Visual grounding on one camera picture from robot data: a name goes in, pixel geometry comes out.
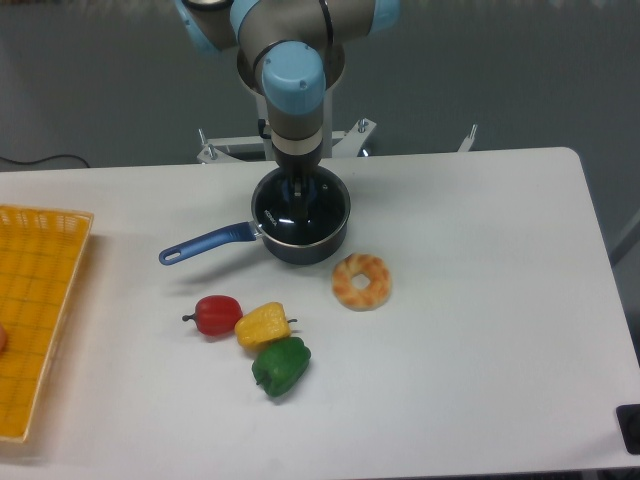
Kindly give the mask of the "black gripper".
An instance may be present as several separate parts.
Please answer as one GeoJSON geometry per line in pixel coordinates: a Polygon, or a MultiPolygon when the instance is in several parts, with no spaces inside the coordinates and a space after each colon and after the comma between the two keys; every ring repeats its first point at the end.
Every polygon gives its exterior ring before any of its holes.
{"type": "Polygon", "coordinates": [[[295,218],[308,217],[309,178],[321,160],[321,129],[300,139],[290,139],[272,129],[265,118],[258,119],[258,133],[265,158],[273,160],[289,176],[285,181],[286,203],[295,218]]]}

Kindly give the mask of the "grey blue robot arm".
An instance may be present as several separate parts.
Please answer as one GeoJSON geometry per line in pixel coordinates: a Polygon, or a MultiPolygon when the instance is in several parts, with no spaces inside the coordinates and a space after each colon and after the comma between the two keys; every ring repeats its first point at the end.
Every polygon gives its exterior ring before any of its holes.
{"type": "Polygon", "coordinates": [[[306,212],[311,177],[329,148],[326,94],[341,75],[341,46],[391,28],[397,1],[179,1],[192,42],[207,52],[237,48],[245,82],[264,103],[261,137],[285,178],[295,216],[306,212]]]}

